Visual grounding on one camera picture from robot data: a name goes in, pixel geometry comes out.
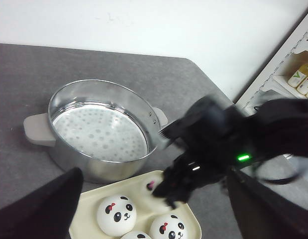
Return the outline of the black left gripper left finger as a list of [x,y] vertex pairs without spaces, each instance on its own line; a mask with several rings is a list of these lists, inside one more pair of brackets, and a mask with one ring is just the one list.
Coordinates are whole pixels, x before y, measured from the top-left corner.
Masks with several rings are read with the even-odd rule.
[[0,209],[0,239],[64,239],[83,185],[73,168],[13,204]]

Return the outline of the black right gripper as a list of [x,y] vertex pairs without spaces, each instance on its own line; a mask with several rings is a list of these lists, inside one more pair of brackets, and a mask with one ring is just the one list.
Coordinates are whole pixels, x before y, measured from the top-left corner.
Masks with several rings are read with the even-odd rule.
[[193,184],[219,181],[229,166],[248,166],[255,158],[257,114],[246,116],[235,106],[222,108],[213,98],[196,101],[179,119],[159,131],[162,147],[173,144],[184,152],[164,170],[152,192],[168,206],[187,203]]

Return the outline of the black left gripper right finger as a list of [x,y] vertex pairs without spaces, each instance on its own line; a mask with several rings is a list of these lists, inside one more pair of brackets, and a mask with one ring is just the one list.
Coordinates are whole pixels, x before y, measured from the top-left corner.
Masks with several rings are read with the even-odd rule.
[[244,239],[308,239],[308,210],[237,169],[228,169],[226,183]]

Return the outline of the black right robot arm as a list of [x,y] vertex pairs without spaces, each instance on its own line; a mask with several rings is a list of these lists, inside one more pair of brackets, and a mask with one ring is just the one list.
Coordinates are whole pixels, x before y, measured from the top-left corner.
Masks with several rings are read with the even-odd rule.
[[308,100],[267,101],[245,116],[205,96],[159,136],[162,148],[173,144],[183,150],[152,192],[174,208],[177,201],[188,202],[195,189],[221,181],[229,168],[258,168],[283,154],[307,158]]

